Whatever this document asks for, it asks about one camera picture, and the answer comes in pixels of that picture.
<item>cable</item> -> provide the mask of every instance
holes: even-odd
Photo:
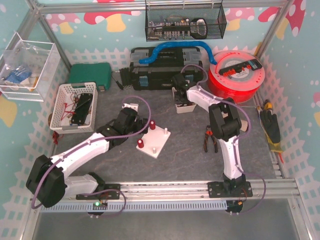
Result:
[[[150,105],[148,104],[148,102],[146,100],[144,100],[142,97],[140,96],[135,96],[135,95],[131,95],[131,96],[127,96],[125,97],[123,100],[122,100],[122,104],[124,104],[124,102],[129,99],[129,98],[137,98],[137,99],[140,99],[141,101],[143,101],[147,108],[148,108],[148,111],[149,111],[149,116],[148,116],[148,121],[146,123],[146,125],[140,130],[140,131],[137,131],[135,133],[131,133],[131,134],[128,134],[128,135],[120,135],[120,136],[106,136],[106,137],[100,137],[100,138],[97,138],[97,139],[94,139],[92,140],[90,143],[95,143],[97,141],[101,141],[101,140],[111,140],[111,139],[123,139],[123,138],[130,138],[130,137],[133,137],[133,136],[136,136],[140,133],[142,133],[146,128],[148,128],[149,126],[149,123],[150,123],[150,120],[151,120],[151,108],[150,108]],[[75,153],[76,151],[78,151],[79,149],[85,147],[89,145],[88,142],[84,142],[83,144],[81,144],[80,146],[76,147],[75,149],[67,152],[62,158],[58,159],[54,164],[52,164],[48,170],[43,174],[42,178],[40,179],[39,183],[38,183],[38,186],[36,187],[36,190],[34,192],[34,196],[32,198],[32,202],[31,202],[31,208],[32,209],[37,209],[39,208],[42,204],[40,203],[39,205],[35,206],[35,203],[36,203],[36,199],[38,197],[38,194],[39,194],[39,191],[40,191],[40,188],[42,186],[42,184],[44,183],[46,177],[48,176],[48,174],[52,171],[52,169],[54,169],[55,166],[57,166],[60,162],[62,162],[65,158],[67,158],[68,156],[70,156],[71,154]]]
[[[206,71],[203,67],[201,67],[201,66],[199,66],[199,65],[196,65],[196,64],[188,64],[188,65],[185,65],[185,66],[182,68],[181,73],[182,73],[182,72],[185,70],[185,68],[188,67],[188,66],[197,67],[197,68],[201,69],[201,70],[203,71],[203,73],[205,73],[205,77],[203,78],[203,80],[198,81],[198,82],[196,83],[196,86],[197,86],[197,88],[199,89],[200,92],[202,92],[202,93],[204,93],[204,94],[207,95],[208,92],[205,91],[205,90],[203,90],[202,87],[200,86],[200,83],[205,83],[205,82],[208,80],[208,73],[207,73],[207,71]],[[265,198],[265,196],[266,196],[266,191],[267,191],[267,184],[266,184],[265,179],[264,179],[262,176],[260,176],[259,174],[255,174],[255,173],[244,172],[244,171],[239,167],[239,161],[238,161],[237,152],[236,152],[236,141],[237,141],[237,140],[240,140],[240,139],[244,139],[244,138],[246,138],[246,137],[249,136],[249,134],[250,134],[250,132],[251,132],[251,128],[252,128],[252,127],[251,127],[251,121],[250,121],[250,118],[249,118],[248,114],[246,113],[246,111],[244,111],[244,110],[242,109],[242,107],[240,107],[239,105],[237,105],[237,104],[235,104],[235,103],[232,103],[232,102],[229,102],[229,101],[225,101],[225,100],[222,99],[221,97],[217,97],[217,96],[215,96],[215,95],[213,95],[213,94],[211,94],[211,96],[213,96],[214,99],[220,101],[221,103],[224,103],[224,104],[227,104],[227,105],[231,105],[231,106],[237,108],[238,110],[240,110],[240,111],[244,114],[244,116],[245,116],[245,118],[246,118],[246,120],[247,120],[247,122],[248,122],[248,128],[247,128],[247,131],[244,133],[244,135],[242,135],[242,136],[239,135],[239,136],[237,136],[237,137],[233,140],[233,151],[234,151],[235,166],[236,166],[236,168],[239,170],[239,172],[242,173],[242,174],[244,174],[244,175],[248,175],[248,176],[252,176],[252,177],[256,177],[256,178],[262,179],[262,182],[263,182],[263,194],[262,194],[262,197],[261,197],[260,201],[259,201],[255,206],[253,206],[252,208],[250,208],[250,209],[248,209],[248,210],[246,210],[246,211],[241,212],[241,214],[249,213],[249,212],[251,212],[252,210],[256,209],[256,208],[262,203],[262,201],[264,200],[264,198]]]
[[[106,190],[102,190],[102,191],[97,191],[97,192],[93,192],[93,193],[85,193],[85,194],[81,194],[83,196],[94,196],[94,195],[98,195],[98,194],[103,194],[103,193],[108,193],[108,192],[116,192],[122,195],[123,199],[124,199],[124,204],[122,206],[122,208],[120,209],[120,211],[113,213],[113,214],[109,214],[109,215],[103,215],[103,217],[106,218],[112,218],[112,217],[116,217],[118,215],[120,215],[125,209],[126,209],[126,205],[127,205],[127,199],[126,196],[124,195],[124,193],[118,189],[106,189]]]
[[[187,65],[185,65],[185,66],[181,69],[180,73],[182,74],[182,73],[184,72],[184,70],[185,70],[187,67],[189,67],[189,66],[197,67],[197,68],[201,69],[202,72],[204,73],[203,80],[198,81],[198,82],[196,83],[196,87],[197,87],[197,88],[199,88],[199,86],[200,86],[201,83],[205,83],[206,81],[208,81],[208,73],[207,73],[207,71],[206,71],[202,66],[199,66],[199,65],[197,65],[197,64],[187,64]]]

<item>white basket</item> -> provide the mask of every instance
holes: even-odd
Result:
[[[54,43],[27,41],[21,38],[13,48],[13,51],[18,53],[22,47],[25,47],[26,43],[41,48],[37,54],[30,53],[26,56],[27,59],[24,59],[24,62],[29,65],[30,69],[40,68],[38,80],[34,84],[30,84],[30,86],[7,83],[4,79],[9,75],[10,70],[3,67],[0,72],[0,91],[7,99],[43,102],[47,96],[61,57]]]
[[[91,114],[89,125],[69,125],[62,123],[61,118],[65,112],[65,103],[71,101],[71,94],[93,94],[91,104]],[[50,129],[58,134],[75,134],[93,132],[95,129],[96,110],[97,110],[98,91],[94,82],[62,84],[59,86],[58,94],[54,105]]]

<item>red peg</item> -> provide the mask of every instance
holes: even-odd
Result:
[[[155,130],[155,129],[156,129],[156,123],[155,123],[155,121],[151,120],[149,126],[150,126],[150,129],[151,129],[151,130]]]
[[[139,140],[138,140],[138,147],[139,147],[140,149],[142,149],[144,146],[145,146],[145,145],[144,145],[144,141],[143,141],[142,139],[139,139]]]

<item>gray floor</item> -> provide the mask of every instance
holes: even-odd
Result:
[[[245,207],[256,204],[249,200]],[[86,213],[42,213],[33,240],[297,240],[286,199],[265,200],[254,211],[131,212],[114,218]]]
[[[107,182],[222,179],[224,162],[221,149],[215,153],[214,146],[209,141],[208,153],[203,150],[205,130],[209,124],[208,113],[197,106],[191,113],[177,114],[170,90],[120,90],[112,81],[111,89],[98,93],[95,128],[116,118],[121,110],[122,99],[128,95],[137,95],[147,100],[151,106],[152,119],[158,126],[168,128],[171,132],[159,157],[154,159],[136,150],[139,139],[136,136],[90,160],[78,168],[73,176],[95,172]],[[139,115],[145,118],[148,116],[143,102],[131,99],[128,103],[139,103]],[[254,106],[252,100],[245,104]],[[250,116],[252,132],[250,137],[239,143],[242,167],[246,172],[257,173],[269,179],[275,178],[268,144],[256,109],[246,107],[245,111]],[[70,149],[91,134],[66,134],[59,141],[56,153]]]

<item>blue tube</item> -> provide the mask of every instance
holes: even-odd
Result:
[[[206,44],[203,41],[167,41],[167,42],[164,42],[164,43],[160,43],[158,46],[156,46],[153,49],[151,57],[140,59],[139,63],[140,64],[151,64],[151,63],[153,63],[157,59],[158,53],[162,49],[176,48],[176,47],[197,47],[197,46],[203,47],[206,50],[206,52],[208,53],[209,62],[211,64],[213,64],[213,65],[217,65],[215,57],[212,54],[211,48],[209,47],[208,44]]]

